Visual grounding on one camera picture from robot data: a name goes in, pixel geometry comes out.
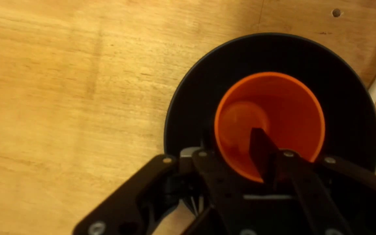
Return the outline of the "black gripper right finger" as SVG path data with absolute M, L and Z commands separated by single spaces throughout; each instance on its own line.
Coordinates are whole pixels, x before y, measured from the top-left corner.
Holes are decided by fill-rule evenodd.
M 291 188 L 312 235 L 376 235 L 376 175 L 341 156 L 316 163 L 253 128 L 249 156 L 271 189 Z

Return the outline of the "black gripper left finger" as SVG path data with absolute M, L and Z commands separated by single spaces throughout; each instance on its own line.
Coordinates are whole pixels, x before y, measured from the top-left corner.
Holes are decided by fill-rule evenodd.
M 227 167 L 213 151 L 155 155 L 73 228 L 73 235 L 149 235 L 177 206 L 196 214 L 183 235 L 239 235 Z

